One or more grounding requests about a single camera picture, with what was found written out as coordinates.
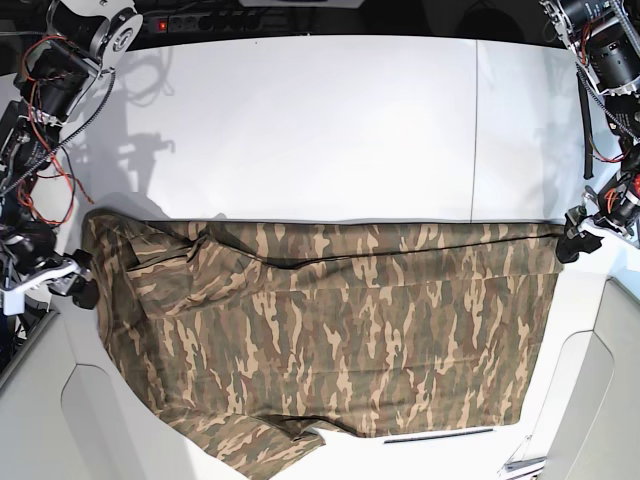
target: camouflage shirt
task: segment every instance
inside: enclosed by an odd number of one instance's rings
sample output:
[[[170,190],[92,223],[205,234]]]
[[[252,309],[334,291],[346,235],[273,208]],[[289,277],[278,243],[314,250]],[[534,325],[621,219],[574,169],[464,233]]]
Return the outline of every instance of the camouflage shirt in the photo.
[[[550,225],[146,224],[90,214],[100,334],[161,420],[253,479],[323,444],[512,424]]]

